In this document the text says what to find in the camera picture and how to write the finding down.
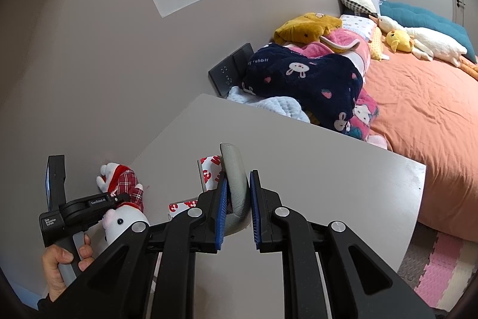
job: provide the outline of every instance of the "electrical outlet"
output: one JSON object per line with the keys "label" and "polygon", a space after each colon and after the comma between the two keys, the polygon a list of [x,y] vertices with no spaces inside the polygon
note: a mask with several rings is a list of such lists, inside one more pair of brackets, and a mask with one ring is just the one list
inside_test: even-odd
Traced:
{"label": "electrical outlet", "polygon": [[209,76],[221,97],[224,98],[231,87],[241,84],[246,75],[247,62],[253,54],[251,45],[247,43],[209,70]]}

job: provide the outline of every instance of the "teal cushion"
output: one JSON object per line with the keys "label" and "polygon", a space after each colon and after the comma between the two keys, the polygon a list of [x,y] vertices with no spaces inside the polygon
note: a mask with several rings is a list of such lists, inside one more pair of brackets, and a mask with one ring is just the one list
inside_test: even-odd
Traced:
{"label": "teal cushion", "polygon": [[466,29],[445,17],[441,17],[427,9],[408,5],[401,2],[383,1],[380,5],[382,16],[388,16],[398,22],[401,26],[408,28],[428,28],[441,32],[452,38],[467,49],[463,55],[473,63],[477,63],[475,51],[468,37]]}

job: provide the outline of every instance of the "silver screw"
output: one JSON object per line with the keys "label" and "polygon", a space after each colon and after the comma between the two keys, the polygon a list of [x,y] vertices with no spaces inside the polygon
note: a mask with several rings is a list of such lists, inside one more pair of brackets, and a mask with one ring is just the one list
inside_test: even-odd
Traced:
{"label": "silver screw", "polygon": [[190,217],[193,217],[193,218],[200,217],[202,215],[202,213],[203,213],[203,211],[200,208],[197,208],[197,207],[190,208],[187,211],[187,215],[189,215]]}
{"label": "silver screw", "polygon": [[341,233],[345,231],[345,223],[341,222],[340,220],[336,220],[335,222],[332,222],[332,225],[330,225],[332,230]]}
{"label": "silver screw", "polygon": [[144,231],[146,228],[146,223],[144,222],[135,222],[133,226],[131,227],[131,230],[133,230],[135,233],[141,233]]}
{"label": "silver screw", "polygon": [[285,207],[278,207],[274,210],[274,212],[279,217],[286,217],[291,213],[289,209]]}

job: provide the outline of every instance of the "yellow duck plush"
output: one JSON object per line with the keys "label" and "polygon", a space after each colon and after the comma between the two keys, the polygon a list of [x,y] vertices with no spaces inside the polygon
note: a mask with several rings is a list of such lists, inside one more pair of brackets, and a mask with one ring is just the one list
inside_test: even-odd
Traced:
{"label": "yellow duck plush", "polygon": [[395,29],[388,32],[386,41],[393,53],[397,50],[402,52],[412,52],[413,46],[415,45],[413,36],[408,36],[407,32]]}
{"label": "yellow duck plush", "polygon": [[319,41],[331,31],[342,27],[342,20],[320,13],[307,13],[286,22],[274,32],[274,42],[283,45],[286,41],[309,44]]}

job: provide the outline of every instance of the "gray tabletop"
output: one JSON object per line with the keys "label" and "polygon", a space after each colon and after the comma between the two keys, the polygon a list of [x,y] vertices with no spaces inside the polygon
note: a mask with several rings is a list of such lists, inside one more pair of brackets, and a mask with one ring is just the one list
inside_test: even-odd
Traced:
{"label": "gray tabletop", "polygon": [[[394,270],[413,233],[425,166],[318,126],[200,95],[131,167],[145,187],[151,224],[167,221],[169,203],[202,191],[197,160],[230,142],[247,172],[278,192],[307,220],[342,220]],[[199,254],[195,317],[284,317],[281,255],[260,254],[252,227],[224,239],[218,254]]]}

